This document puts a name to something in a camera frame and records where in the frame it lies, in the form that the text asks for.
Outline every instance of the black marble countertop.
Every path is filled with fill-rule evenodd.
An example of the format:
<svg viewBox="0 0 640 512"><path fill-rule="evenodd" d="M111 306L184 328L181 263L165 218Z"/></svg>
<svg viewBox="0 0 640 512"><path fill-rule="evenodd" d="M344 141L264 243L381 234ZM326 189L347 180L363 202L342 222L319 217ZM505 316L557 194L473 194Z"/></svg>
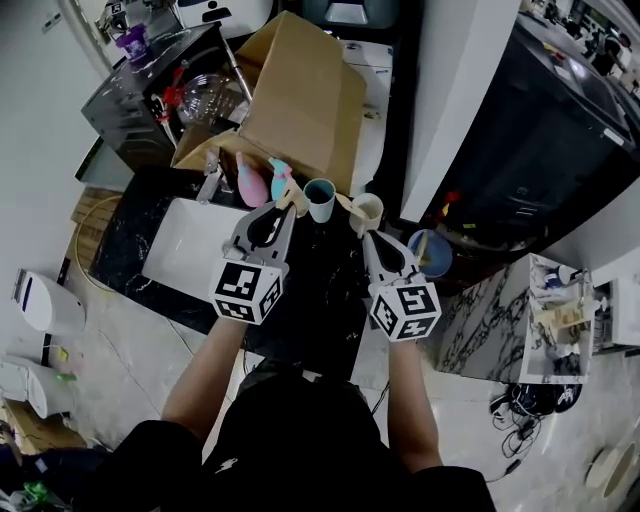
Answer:
<svg viewBox="0 0 640 512"><path fill-rule="evenodd" d="M217 315L202 301L142 275L145 260L173 199L195 200L201 172L147 167L136 173L105 231L90 274L160 315L209 332ZM248 209L237 194L218 191L213 203ZM327 224L298 219L284 295L261 326L250 326L248 350L323 375L349 379L366 320L362 244L336 202Z"/></svg>

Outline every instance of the marble countertop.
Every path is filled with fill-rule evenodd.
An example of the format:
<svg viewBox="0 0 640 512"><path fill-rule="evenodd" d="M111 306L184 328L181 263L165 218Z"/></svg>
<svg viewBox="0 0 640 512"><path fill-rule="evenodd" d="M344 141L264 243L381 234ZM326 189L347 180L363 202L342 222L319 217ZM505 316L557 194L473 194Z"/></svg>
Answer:
<svg viewBox="0 0 640 512"><path fill-rule="evenodd" d="M443 307L436 368L499 382L586 382L593 315L560 330L538 316L560 303L579 300L579 285L547 289L544 276L557 267L542 256L527 255L452 298Z"/></svg>
<svg viewBox="0 0 640 512"><path fill-rule="evenodd" d="M203 182L198 171L149 167L127 188L107 228L90 274L118 293L201 333L217 315L209 302L142 275L145 260L173 199L194 199ZM247 209L236 194L212 201ZM261 326L250 326L248 350L264 357L348 380L353 370L366 308L368 281L362 244L348 214L334 208L330 221L296 221L287 262L284 295Z"/></svg>

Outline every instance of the blue bowl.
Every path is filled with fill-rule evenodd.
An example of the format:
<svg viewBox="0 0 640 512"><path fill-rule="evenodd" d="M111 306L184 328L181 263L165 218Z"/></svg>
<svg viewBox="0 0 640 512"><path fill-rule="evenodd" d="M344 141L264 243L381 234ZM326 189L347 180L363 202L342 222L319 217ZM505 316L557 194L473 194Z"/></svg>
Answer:
<svg viewBox="0 0 640 512"><path fill-rule="evenodd" d="M415 254L418 252L420 240L425 232L429 234L425 255L431 261L428 265L420 267L420 272L422 272L425 277L442 277L449 271L451 263L453 263L453 251L451 250L449 242L435 231L430 229L421 229L411 235L408 247L412 253Z"/></svg>

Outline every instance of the wooden board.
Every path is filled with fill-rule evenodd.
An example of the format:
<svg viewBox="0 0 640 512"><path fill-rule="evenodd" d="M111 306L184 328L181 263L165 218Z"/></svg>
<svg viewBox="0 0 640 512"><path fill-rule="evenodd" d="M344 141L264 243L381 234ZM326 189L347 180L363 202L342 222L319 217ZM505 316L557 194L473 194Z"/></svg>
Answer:
<svg viewBox="0 0 640 512"><path fill-rule="evenodd" d="M4 400L9 424L18 434L20 451L25 455L35 455L52 448L86 448L84 439L62 423L59 415L47 419L40 418L26 402Z"/></svg>
<svg viewBox="0 0 640 512"><path fill-rule="evenodd" d="M71 220L79 225L85 215L87 215L87 213L91 211L91 208L93 208L99 201L114 195L117 194L114 194L111 190L86 188L82 193L73 214L71 215ZM88 271L91 263L93 263L96 251L100 246L104 232L109 225L109 221L111 220L113 212L115 211L116 206L118 206L119 201L119 199L114 199L103 203L84 221L82 232L78 239L78 259L80 260L78 263L85 271ZM78 227L76 227L73 233L73 237L71 238L71 243L69 244L66 254L67 258L72 261L75 261L76 259L74 247L77 236Z"/></svg>

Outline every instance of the blue spray bottle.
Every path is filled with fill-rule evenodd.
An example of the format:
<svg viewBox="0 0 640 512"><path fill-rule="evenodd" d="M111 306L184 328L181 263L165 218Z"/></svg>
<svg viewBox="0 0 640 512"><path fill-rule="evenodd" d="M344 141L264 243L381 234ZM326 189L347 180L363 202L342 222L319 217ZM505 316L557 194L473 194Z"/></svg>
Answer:
<svg viewBox="0 0 640 512"><path fill-rule="evenodd" d="M271 199L277 201L284 193L287 179L291 177L291 167L286 162L277 158L269 158L273 167L273 179L271 180Z"/></svg>

